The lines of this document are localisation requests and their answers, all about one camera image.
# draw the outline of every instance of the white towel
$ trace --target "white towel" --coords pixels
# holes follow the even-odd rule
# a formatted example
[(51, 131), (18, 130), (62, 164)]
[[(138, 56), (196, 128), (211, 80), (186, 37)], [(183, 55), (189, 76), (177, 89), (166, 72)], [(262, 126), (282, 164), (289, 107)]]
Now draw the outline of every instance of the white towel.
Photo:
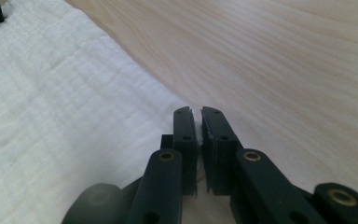
[(141, 176), (186, 105), (63, 0), (0, 24), (0, 223), (60, 223), (85, 188)]

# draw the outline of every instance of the light wood surface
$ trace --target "light wood surface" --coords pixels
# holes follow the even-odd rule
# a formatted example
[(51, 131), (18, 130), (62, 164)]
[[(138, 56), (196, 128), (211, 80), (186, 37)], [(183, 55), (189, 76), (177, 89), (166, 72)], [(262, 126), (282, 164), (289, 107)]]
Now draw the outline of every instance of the light wood surface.
[[(67, 0), (295, 185), (358, 191), (358, 1)], [(183, 223), (234, 223), (227, 197), (185, 198)]]

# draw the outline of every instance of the white cloth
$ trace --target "white cloth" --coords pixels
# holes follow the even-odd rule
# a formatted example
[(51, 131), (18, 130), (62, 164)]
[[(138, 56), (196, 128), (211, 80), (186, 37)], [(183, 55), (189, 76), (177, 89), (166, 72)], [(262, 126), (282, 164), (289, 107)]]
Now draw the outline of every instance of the white cloth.
[(141, 176), (186, 104), (63, 0), (0, 24), (0, 223), (60, 223), (85, 188)]

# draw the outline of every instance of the textured cloth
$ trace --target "textured cloth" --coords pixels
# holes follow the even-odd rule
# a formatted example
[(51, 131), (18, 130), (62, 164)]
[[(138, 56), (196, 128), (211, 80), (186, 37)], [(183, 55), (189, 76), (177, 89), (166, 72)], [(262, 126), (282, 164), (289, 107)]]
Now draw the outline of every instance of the textured cloth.
[(186, 105), (63, 0), (0, 24), (0, 223), (60, 223), (85, 188), (141, 176)]

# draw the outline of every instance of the wood grain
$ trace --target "wood grain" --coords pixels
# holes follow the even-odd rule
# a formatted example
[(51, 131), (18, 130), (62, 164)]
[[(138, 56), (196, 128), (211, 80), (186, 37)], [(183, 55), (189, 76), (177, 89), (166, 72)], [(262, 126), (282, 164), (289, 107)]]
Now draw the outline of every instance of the wood grain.
[[(358, 1), (67, 1), (294, 184), (358, 191)], [(227, 198), (201, 193), (183, 223), (234, 221)]]

